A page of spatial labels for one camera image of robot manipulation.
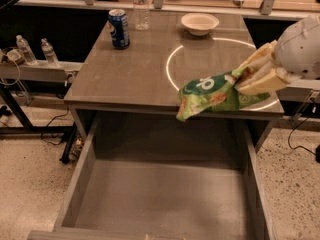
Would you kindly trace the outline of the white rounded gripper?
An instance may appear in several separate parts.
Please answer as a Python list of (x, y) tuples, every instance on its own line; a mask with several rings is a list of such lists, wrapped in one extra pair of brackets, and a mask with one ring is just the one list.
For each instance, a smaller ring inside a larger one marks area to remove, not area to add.
[[(282, 67), (276, 65), (274, 54)], [(319, 78), (320, 17), (310, 15), (287, 27), (277, 41), (265, 43), (239, 66), (247, 68), (256, 72), (235, 89), (249, 96), (285, 88), (290, 83), (289, 72), (304, 79)]]

